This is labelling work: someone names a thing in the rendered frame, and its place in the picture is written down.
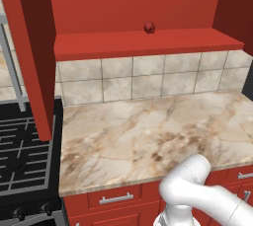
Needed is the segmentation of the dark red round fruit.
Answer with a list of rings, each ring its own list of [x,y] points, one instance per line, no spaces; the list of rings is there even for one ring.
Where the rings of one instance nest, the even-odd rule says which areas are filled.
[[[154,34],[155,33],[155,25],[151,22],[147,22],[145,25],[144,25],[144,31],[147,33],[147,34]]]

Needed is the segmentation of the red drawer front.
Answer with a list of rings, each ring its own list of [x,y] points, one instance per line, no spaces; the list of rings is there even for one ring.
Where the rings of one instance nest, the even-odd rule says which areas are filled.
[[[133,194],[134,199],[118,201],[118,202],[108,203],[108,204],[99,204],[99,200],[101,200],[103,196],[105,198],[111,198],[111,197],[126,195],[127,192],[129,192],[130,194]],[[87,196],[88,196],[88,203],[89,203],[90,208],[101,208],[101,207],[106,207],[110,205],[125,204],[128,202],[140,200],[141,186],[134,185],[134,186],[127,186],[127,187],[120,187],[120,188],[103,189],[99,191],[89,192]]]
[[[243,182],[243,181],[253,181],[253,178],[238,180],[237,179],[238,173],[242,173],[242,174],[253,173],[253,165],[229,169],[227,171],[226,181],[228,183],[239,183],[239,182]]]

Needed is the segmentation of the black gas hob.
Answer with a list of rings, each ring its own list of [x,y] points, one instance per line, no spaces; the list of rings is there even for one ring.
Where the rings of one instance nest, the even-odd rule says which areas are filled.
[[[30,107],[0,102],[0,226],[69,226],[58,194],[63,106],[54,99],[52,138],[39,139]],[[52,214],[42,207],[49,203]],[[24,221],[14,214],[26,210]]]

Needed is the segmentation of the black hob knob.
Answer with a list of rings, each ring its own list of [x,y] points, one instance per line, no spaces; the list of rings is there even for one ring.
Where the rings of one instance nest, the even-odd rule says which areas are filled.
[[[50,216],[52,214],[52,206],[49,203],[46,203],[42,210],[46,213],[47,216]]]
[[[26,216],[26,210],[23,208],[17,208],[14,211],[14,214],[20,221],[24,221]]]

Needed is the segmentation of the red wall cabinet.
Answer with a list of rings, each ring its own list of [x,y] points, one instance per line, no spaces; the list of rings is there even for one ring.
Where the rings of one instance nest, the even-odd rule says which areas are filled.
[[[242,49],[214,29],[217,0],[51,0],[59,61]],[[151,22],[155,33],[147,34]]]

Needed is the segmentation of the grey range hood frame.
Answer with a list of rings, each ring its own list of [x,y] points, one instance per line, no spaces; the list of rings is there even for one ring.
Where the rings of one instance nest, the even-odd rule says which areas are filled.
[[[13,61],[10,45],[4,29],[5,24],[7,24],[7,17],[5,14],[0,13],[0,45],[2,47],[2,51],[8,67],[8,71],[11,77],[11,81],[14,87],[20,111],[24,112],[27,109],[25,105],[25,96],[23,95],[22,92],[17,70]]]

